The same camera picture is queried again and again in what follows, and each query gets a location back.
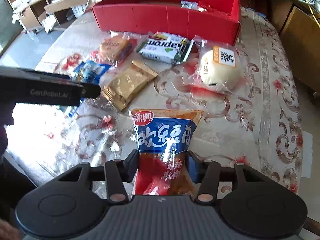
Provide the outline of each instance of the packaged food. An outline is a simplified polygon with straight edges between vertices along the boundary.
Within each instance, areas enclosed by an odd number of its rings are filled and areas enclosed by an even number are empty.
[[[144,58],[177,65],[188,59],[193,40],[170,33],[157,32],[137,49]]]
[[[197,2],[181,1],[181,8],[186,8],[189,10],[195,10],[199,12],[207,11],[207,9],[200,7]]]
[[[137,46],[140,37],[135,33],[110,31],[99,48],[90,54],[90,60],[118,67]]]
[[[185,151],[202,118],[201,110],[133,109],[138,151],[136,195],[192,194]]]
[[[77,82],[99,84],[100,77],[110,68],[110,65],[95,63],[91,60],[82,62],[74,69],[73,79]]]
[[[186,83],[203,87],[216,93],[234,94],[247,97],[243,86],[247,62],[229,44],[208,41],[196,36],[194,41],[199,49],[199,62],[196,71]]]
[[[217,9],[214,9],[209,4],[199,1],[199,2],[188,2],[188,1],[181,1],[181,8],[186,8],[190,10],[195,10],[199,12],[209,12],[209,13],[215,13],[216,16],[230,16],[229,13],[221,12]]]
[[[132,48],[132,44],[128,39],[115,36],[104,39],[100,44],[99,52],[104,60],[112,62],[122,59],[129,48]]]
[[[107,86],[104,86],[101,93],[119,110],[123,110],[133,97],[157,76],[158,74],[143,62],[134,60]]]

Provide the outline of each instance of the cookie package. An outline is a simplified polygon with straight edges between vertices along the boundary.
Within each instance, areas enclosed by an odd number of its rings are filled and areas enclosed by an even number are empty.
[[[102,95],[120,111],[158,74],[139,60],[120,72],[101,90]]]
[[[193,40],[179,35],[157,32],[137,48],[143,58],[177,65],[188,59]]]
[[[134,194],[194,194],[184,165],[185,151],[203,115],[202,110],[130,111],[140,153]]]
[[[90,54],[90,59],[118,67],[133,52],[140,37],[141,35],[135,33],[110,31],[99,48]]]

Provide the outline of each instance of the biscuit bag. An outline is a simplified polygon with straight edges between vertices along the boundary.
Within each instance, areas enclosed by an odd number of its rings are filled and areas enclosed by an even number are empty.
[[[165,109],[130,112],[140,153],[134,194],[193,194],[184,159],[203,114],[201,110]]]
[[[101,94],[120,111],[158,74],[139,60],[133,60],[108,85]]]
[[[110,31],[99,48],[91,52],[90,60],[118,67],[137,46],[140,37],[140,34]]]

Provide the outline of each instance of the floor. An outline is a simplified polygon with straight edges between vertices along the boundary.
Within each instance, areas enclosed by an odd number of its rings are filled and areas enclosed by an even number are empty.
[[[313,163],[311,178],[301,178],[299,196],[308,207],[308,217],[320,222],[320,98],[313,105],[307,94],[308,88],[295,81],[299,96],[300,114],[304,131],[313,135]],[[320,239],[307,230],[302,230],[300,236],[306,240]]]
[[[44,30],[37,35],[21,33],[0,58],[0,65],[34,69],[50,46],[62,34]]]

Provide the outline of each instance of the floral tablecloth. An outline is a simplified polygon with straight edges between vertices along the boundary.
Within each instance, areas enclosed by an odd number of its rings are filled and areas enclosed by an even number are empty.
[[[194,67],[192,60],[174,68],[147,60],[159,76],[129,108],[204,109],[207,115],[192,137],[190,150],[224,166],[232,167],[239,162],[250,165],[296,193],[302,166],[302,129],[292,72],[271,23],[249,9],[242,8],[241,16],[242,28],[236,48],[248,62],[246,99],[185,84]],[[93,14],[84,14],[50,47],[36,70],[50,72],[63,57],[75,52],[86,57],[99,47],[102,36]],[[37,185],[69,168],[51,169],[57,164],[57,153],[61,153],[61,143],[55,139],[58,135],[52,132],[61,130],[65,121],[60,110],[52,106],[18,104],[13,117],[15,125],[7,128],[8,151]],[[130,128],[127,111],[119,113],[118,120],[123,130]],[[135,144],[128,139],[121,147],[124,159]],[[73,164],[83,161],[73,160]],[[230,183],[221,183],[218,197],[230,190]]]

